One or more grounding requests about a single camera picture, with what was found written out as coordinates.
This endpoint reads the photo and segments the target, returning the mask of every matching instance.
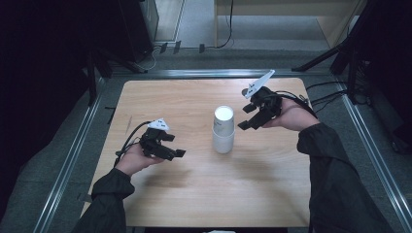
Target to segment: black sleeve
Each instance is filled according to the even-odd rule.
[[[123,199],[133,192],[130,177],[116,168],[112,169],[94,184],[93,202],[72,232],[126,232]]]
[[[323,232],[394,232],[365,187],[336,132],[323,123],[299,133],[297,150],[310,155],[311,223]]]

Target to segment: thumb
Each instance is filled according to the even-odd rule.
[[[267,121],[262,128],[271,128],[271,127],[278,127],[281,126],[281,119],[279,117],[272,118],[271,120]]]
[[[163,161],[164,161],[163,158],[159,158],[159,157],[157,157],[157,156],[154,156],[154,157],[153,157],[153,164],[161,163],[161,162],[163,162]]]

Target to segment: white cylindrical object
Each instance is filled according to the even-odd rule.
[[[213,130],[218,136],[226,137],[234,131],[233,110],[228,106],[219,106],[215,110]]]
[[[219,136],[216,134],[215,130],[213,131],[213,148],[219,153],[228,153],[233,149],[234,142],[234,130],[229,136]]]

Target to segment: aluminum rail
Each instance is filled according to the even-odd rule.
[[[132,80],[173,80],[173,79],[253,79],[265,75],[269,69],[215,69],[215,70],[159,70],[146,74],[133,74],[128,70],[114,69],[114,77],[128,77]],[[275,69],[272,77],[330,76],[328,68],[307,72],[293,72],[291,69]]]
[[[98,81],[97,88],[103,90],[106,85],[104,79],[100,78]],[[52,223],[52,218],[54,217],[55,211],[60,202],[61,196],[66,188],[66,185],[70,179],[73,168],[76,164],[76,160],[79,156],[80,150],[82,149],[85,137],[87,135],[88,129],[90,128],[91,122],[93,121],[94,115],[97,111],[97,108],[101,99],[101,92],[97,95],[92,106],[88,107],[85,117],[82,121],[82,124],[79,128],[79,131],[76,134],[76,137],[73,141],[71,148],[67,154],[66,160],[63,163],[60,173],[54,185],[49,193],[46,205],[43,208],[42,213],[37,221],[37,224],[33,232],[48,232],[50,224]]]
[[[339,90],[346,89],[346,86],[342,83],[337,85]],[[412,232],[412,214],[408,202],[406,201],[405,196],[399,189],[394,177],[392,176],[391,171],[389,170],[382,154],[377,148],[372,135],[370,134],[367,126],[361,116],[359,108],[354,106],[348,96],[343,96],[343,102],[345,104],[348,113],[356,126],[360,138],[366,148],[367,154],[375,167],[376,173],[378,174],[379,179],[382,182],[383,187],[385,188],[389,199],[394,206],[397,217],[399,218],[400,223],[403,226],[403,229],[406,233]]]

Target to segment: black cable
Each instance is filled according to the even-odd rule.
[[[319,86],[319,85],[325,85],[325,84],[332,84],[332,83],[343,83],[343,84],[347,84],[347,82],[340,82],[340,81],[334,81],[334,82],[326,82],[326,83],[317,83],[317,84],[313,84],[313,85],[309,85],[308,87],[306,87],[306,90],[313,88],[315,86]]]
[[[342,95],[344,95],[344,93],[336,93],[335,95],[332,95],[332,96],[329,96],[329,97],[333,97],[333,98],[334,98],[334,97],[336,97],[336,96],[342,96]],[[319,101],[319,102],[317,102],[317,103],[315,103],[315,104],[312,104],[312,107],[321,105],[321,104],[326,103],[326,102],[328,102],[328,101],[330,101],[330,99],[325,99],[325,100]]]
[[[145,121],[141,124],[139,124],[134,130],[133,132],[131,132],[131,134],[129,135],[129,137],[127,138],[127,140],[124,142],[123,147],[121,148],[121,150],[116,151],[116,155],[118,156],[118,158],[115,161],[115,166],[119,163],[121,156],[127,151],[127,149],[129,148],[129,146],[131,146],[129,144],[130,139],[133,137],[133,135],[137,132],[137,130],[139,130],[143,125],[145,124],[149,124],[151,123],[151,121]]]
[[[146,58],[148,58],[148,56],[149,56],[150,54],[152,54],[152,52],[154,52],[155,50],[157,50],[156,47],[161,48],[161,46],[154,46],[154,48],[153,48],[151,51],[148,51],[148,52],[146,52],[146,53],[143,53],[142,58],[140,58],[140,60],[138,60],[138,61],[136,61],[136,62],[134,62],[134,63],[135,63],[135,64],[139,64],[140,62],[146,60]]]
[[[342,95],[343,95],[343,94],[334,96],[331,100],[328,100],[319,110],[315,111],[315,113],[317,114],[318,112],[320,112],[321,110],[323,110],[328,104],[330,104],[331,102],[337,100],[339,97],[342,97]]]
[[[274,92],[277,93],[277,94],[278,93],[287,93],[288,95],[291,95],[292,97],[297,98],[297,96],[295,94],[293,94],[291,92],[288,92],[288,91],[285,91],[285,90],[276,90]]]
[[[337,94],[346,94],[348,91],[345,89],[345,90],[339,90],[339,91],[336,91],[336,92],[333,92],[333,93],[331,93],[331,94],[329,94],[329,95],[326,95],[326,96],[324,96],[324,97],[321,97],[321,98],[319,98],[319,99],[316,99],[316,100],[314,100],[314,101],[311,101],[311,103],[312,103],[312,105],[316,105],[316,102],[318,102],[318,101],[321,101],[321,100],[325,100],[325,99],[327,99],[327,98],[329,98],[329,97],[332,97],[332,96],[334,96],[334,95],[337,95]]]
[[[221,46],[218,46],[218,47],[205,47],[205,49],[221,49],[221,48],[223,48],[227,45],[227,43],[231,39],[231,34],[232,34],[232,24],[231,24],[232,17],[233,17],[233,0],[231,0],[231,4],[230,4],[229,37],[227,38],[227,41]]]

